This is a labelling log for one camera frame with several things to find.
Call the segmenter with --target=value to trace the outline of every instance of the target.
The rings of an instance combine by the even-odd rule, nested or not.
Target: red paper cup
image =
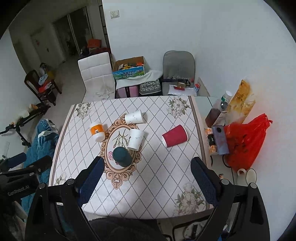
[[[188,141],[188,135],[185,128],[181,125],[178,125],[164,133],[161,136],[161,140],[165,147],[171,147]]]

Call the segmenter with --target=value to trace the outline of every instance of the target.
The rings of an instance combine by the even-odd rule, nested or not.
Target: white bottle with orange label
[[[94,138],[96,142],[102,142],[105,140],[105,131],[102,122],[99,120],[91,123],[89,130],[93,136],[92,138]]]

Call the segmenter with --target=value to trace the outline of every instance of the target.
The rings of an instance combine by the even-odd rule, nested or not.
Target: floral tablecloth
[[[191,170],[193,157],[201,157],[191,97],[154,96],[113,99],[72,106],[53,160],[50,185],[76,178],[94,157],[105,160],[105,172],[83,210],[99,216],[167,218],[209,208]],[[127,125],[124,115],[141,110],[145,123]],[[100,120],[106,140],[95,142],[89,131]],[[183,125],[189,140],[165,148],[160,137]],[[117,165],[112,150],[126,147],[131,128],[145,132],[140,150],[131,152],[133,163]]]

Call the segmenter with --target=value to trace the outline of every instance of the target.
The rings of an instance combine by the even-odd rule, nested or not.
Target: bottle with dark liquid
[[[221,114],[222,111],[225,111],[228,102],[230,101],[232,97],[231,92],[226,91],[226,93],[222,96],[221,100],[217,100],[213,107],[211,108],[210,112],[208,113],[205,123],[207,124],[208,127],[212,127],[212,125],[215,123],[219,115]]]

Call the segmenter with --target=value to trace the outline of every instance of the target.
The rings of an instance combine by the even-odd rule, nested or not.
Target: white leather chair
[[[115,80],[109,53],[100,53],[78,60],[86,88],[83,102],[115,98]]]

